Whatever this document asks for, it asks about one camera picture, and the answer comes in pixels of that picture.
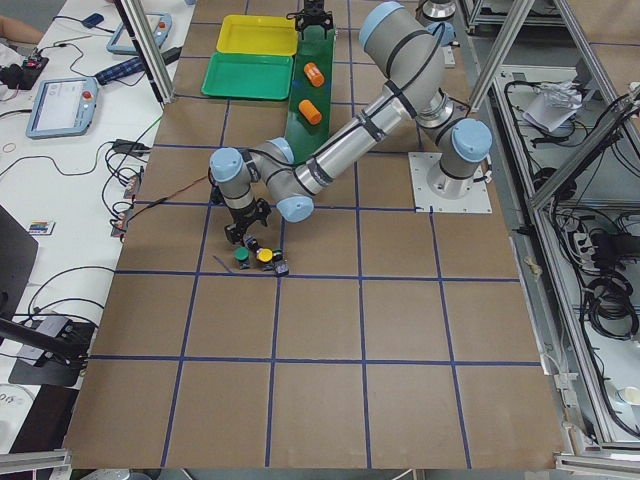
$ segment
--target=power adapter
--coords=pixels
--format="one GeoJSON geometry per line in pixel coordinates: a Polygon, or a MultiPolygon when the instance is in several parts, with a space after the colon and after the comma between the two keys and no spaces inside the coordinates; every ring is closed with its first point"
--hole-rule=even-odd
{"type": "Polygon", "coordinates": [[[133,155],[134,157],[141,157],[151,152],[151,147],[147,147],[144,143],[123,140],[122,138],[116,139],[111,149],[115,153],[124,153],[126,155],[133,155]]]}

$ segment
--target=white cup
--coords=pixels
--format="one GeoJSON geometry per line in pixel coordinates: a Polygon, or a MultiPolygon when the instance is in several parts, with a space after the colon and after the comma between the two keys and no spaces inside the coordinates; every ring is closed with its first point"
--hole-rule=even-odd
{"type": "Polygon", "coordinates": [[[640,388],[624,387],[616,392],[616,396],[623,403],[634,407],[640,405],[640,388]]]}

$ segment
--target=yellow tray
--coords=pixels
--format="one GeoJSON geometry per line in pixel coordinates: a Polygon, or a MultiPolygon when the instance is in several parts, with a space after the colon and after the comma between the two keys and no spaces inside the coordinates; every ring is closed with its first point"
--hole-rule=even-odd
{"type": "Polygon", "coordinates": [[[216,48],[222,53],[292,56],[298,33],[294,21],[284,17],[227,15],[216,48]]]}

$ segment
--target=white table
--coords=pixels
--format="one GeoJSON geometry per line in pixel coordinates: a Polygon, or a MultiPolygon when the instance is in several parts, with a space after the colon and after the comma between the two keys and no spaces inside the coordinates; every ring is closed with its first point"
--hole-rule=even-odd
{"type": "MultiPolygon", "coordinates": [[[[143,0],[143,5],[146,11],[168,12],[172,16],[173,26],[162,50],[181,46],[187,34],[193,6],[186,5],[183,0],[143,0]]],[[[104,16],[105,20],[100,24],[103,28],[114,30],[120,23],[115,6],[104,0],[67,0],[60,15],[82,19],[94,12],[104,16]]],[[[88,34],[93,36],[71,40],[84,52],[84,57],[74,67],[81,73],[93,75],[130,58],[107,52],[105,46],[110,34],[95,29],[87,30],[80,23],[66,19],[55,20],[39,46],[46,47],[54,42],[88,34]]],[[[78,77],[69,70],[69,66],[79,56],[75,48],[67,46],[47,49],[43,55],[48,56],[50,61],[39,82],[44,79],[78,77]]],[[[177,62],[168,67],[171,76],[175,74],[176,66],[177,62]]],[[[124,81],[133,83],[140,75],[142,74],[127,77],[124,81]]],[[[20,92],[16,98],[0,102],[0,114],[32,108],[37,91],[38,84],[31,91],[20,92]]],[[[161,115],[162,109],[144,78],[134,87],[116,82],[100,87],[93,123],[83,136],[32,140],[25,136],[29,115],[2,118],[0,171],[17,158],[28,155],[51,156],[65,172],[87,171],[93,165],[96,150],[102,143],[116,138],[135,140],[161,115]]],[[[145,135],[142,142],[152,145],[156,130],[157,125],[145,135]]],[[[126,164],[142,165],[133,159],[127,160],[126,164]]],[[[0,205],[20,224],[27,227],[37,220],[56,222],[51,236],[36,237],[39,243],[38,255],[18,312],[25,313],[28,302],[39,285],[62,270],[83,265],[115,268],[121,243],[118,238],[110,236],[111,216],[100,198],[100,192],[108,178],[109,172],[102,154],[98,158],[97,169],[89,175],[63,177],[49,160],[30,159],[20,162],[0,177],[0,205]]],[[[117,181],[112,180],[106,190],[107,203],[111,205],[122,199],[123,190],[117,181]]],[[[54,280],[45,288],[38,296],[38,304],[44,305],[67,297],[89,298],[104,304],[110,284],[111,274],[104,270],[73,272],[54,280]]],[[[99,323],[102,314],[99,308],[83,302],[60,304],[57,309],[67,314],[86,316],[96,323],[99,323]]],[[[20,347],[21,344],[5,340],[0,346],[0,352],[16,355],[20,347]]],[[[0,357],[0,383],[7,382],[14,362],[11,358],[0,357]]],[[[39,387],[34,386],[27,388],[34,395],[39,390],[39,387]]],[[[10,446],[12,442],[13,440],[0,442],[0,446],[10,446]]]]}

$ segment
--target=orange object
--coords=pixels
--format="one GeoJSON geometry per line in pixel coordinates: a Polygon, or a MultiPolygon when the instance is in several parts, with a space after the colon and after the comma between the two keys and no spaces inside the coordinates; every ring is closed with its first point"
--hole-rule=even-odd
{"type": "Polygon", "coordinates": [[[304,115],[311,125],[317,125],[322,121],[322,114],[310,100],[303,100],[298,104],[298,110],[304,115]]]}
{"type": "Polygon", "coordinates": [[[307,63],[304,66],[304,74],[314,87],[321,87],[324,85],[324,75],[315,63],[307,63]]]}

